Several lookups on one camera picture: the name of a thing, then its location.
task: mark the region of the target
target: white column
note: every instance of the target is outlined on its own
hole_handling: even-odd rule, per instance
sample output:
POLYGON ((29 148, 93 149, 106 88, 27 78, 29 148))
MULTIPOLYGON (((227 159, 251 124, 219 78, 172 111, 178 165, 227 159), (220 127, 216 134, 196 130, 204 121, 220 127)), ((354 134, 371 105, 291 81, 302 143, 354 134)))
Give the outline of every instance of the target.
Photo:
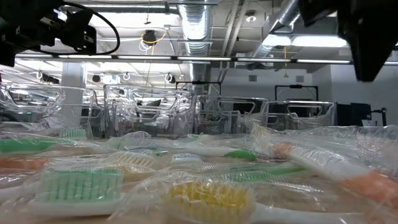
MULTIPOLYGON (((64 62, 62 67, 62 86, 86 88, 87 72, 85 63, 64 62)), ((76 127, 80 126, 83 92, 65 89, 66 98, 63 101, 61 115, 76 127)))

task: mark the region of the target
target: plastic container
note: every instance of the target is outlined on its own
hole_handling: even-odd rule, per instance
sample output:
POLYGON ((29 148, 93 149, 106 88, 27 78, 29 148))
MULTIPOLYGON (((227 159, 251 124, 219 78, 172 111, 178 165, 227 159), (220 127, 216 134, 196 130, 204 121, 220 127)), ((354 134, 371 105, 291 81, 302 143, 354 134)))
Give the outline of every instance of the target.
POLYGON ((93 105, 96 105, 96 93, 86 88, 26 83, 0 85, 0 119, 25 127, 30 125, 22 123, 40 123, 50 129, 83 128, 90 138, 93 105))
POLYGON ((267 126, 278 131, 333 126, 335 113, 336 105, 330 102, 271 102, 267 126))
POLYGON ((106 137, 145 131, 178 138, 193 131, 195 95, 189 91, 105 85, 106 137))
POLYGON ((197 98, 195 133, 250 133, 254 123, 266 126, 269 100, 235 96, 201 95, 197 98))

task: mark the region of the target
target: black cable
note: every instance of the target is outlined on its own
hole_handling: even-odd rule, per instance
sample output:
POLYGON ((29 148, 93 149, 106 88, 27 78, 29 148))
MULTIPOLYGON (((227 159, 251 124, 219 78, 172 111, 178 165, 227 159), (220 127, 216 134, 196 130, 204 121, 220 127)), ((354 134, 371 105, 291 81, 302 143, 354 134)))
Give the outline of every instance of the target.
MULTIPOLYGON (((109 55, 111 53, 115 53, 119 48, 120 48, 120 35, 119 32, 117 30, 117 28, 104 16, 102 16, 100 13, 86 7, 86 6, 82 6, 81 4, 77 4, 74 2, 63 2, 64 6, 71 6, 71 7, 76 7, 82 10, 90 10, 94 15, 98 16, 100 19, 102 19, 105 23, 107 23, 107 25, 110 26, 110 28, 112 28, 115 36, 116 36, 116 46, 113 50, 107 51, 107 52, 102 52, 102 53, 97 53, 97 54, 93 54, 93 55, 109 55)), ((56 53, 56 52, 48 52, 46 50, 37 50, 37 49, 30 49, 30 50, 34 50, 36 52, 40 52, 43 54, 49 54, 49 55, 54 55, 54 56, 59 56, 59 55, 83 55, 83 53, 81 52, 75 52, 75 53, 56 53)))

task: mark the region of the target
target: toothbrush handle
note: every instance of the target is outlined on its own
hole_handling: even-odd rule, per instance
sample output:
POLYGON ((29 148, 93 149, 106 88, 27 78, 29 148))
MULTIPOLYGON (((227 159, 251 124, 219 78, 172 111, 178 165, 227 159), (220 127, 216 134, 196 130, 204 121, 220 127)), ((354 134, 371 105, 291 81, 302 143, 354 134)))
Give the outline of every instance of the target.
POLYGON ((276 222, 281 224, 339 224, 366 223, 366 220, 361 213, 299 212, 256 203, 256 209, 251 216, 250 223, 262 222, 276 222))

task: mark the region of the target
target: wall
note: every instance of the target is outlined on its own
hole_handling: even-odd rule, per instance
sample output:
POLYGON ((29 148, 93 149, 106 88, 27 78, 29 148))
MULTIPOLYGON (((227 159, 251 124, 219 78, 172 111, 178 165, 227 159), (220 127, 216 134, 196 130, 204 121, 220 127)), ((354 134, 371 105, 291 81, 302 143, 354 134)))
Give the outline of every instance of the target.
MULTIPOLYGON (((212 81, 217 81, 220 71, 213 68, 212 81)), ((225 96, 262 97, 275 100, 275 85, 311 85, 311 74, 306 70, 288 70, 288 78, 285 78, 285 70, 275 72, 273 70, 230 69, 224 79, 221 94, 225 96), (249 75, 257 75, 257 82, 249 82, 249 75), (296 75, 304 76, 304 83, 296 82, 296 75)), ((315 99, 315 96, 306 89, 291 90, 278 88, 278 100, 288 98, 315 99)))
MULTIPOLYGON (((387 124, 398 124, 398 68, 383 67, 374 82, 358 82, 351 65, 332 65, 331 81, 333 101, 339 103, 368 103, 372 110, 387 108, 387 124)), ((373 114, 378 126, 380 114, 373 114)))
POLYGON ((319 87, 319 100, 324 102, 332 102, 332 82, 331 82, 331 65, 312 74, 312 84, 319 87))

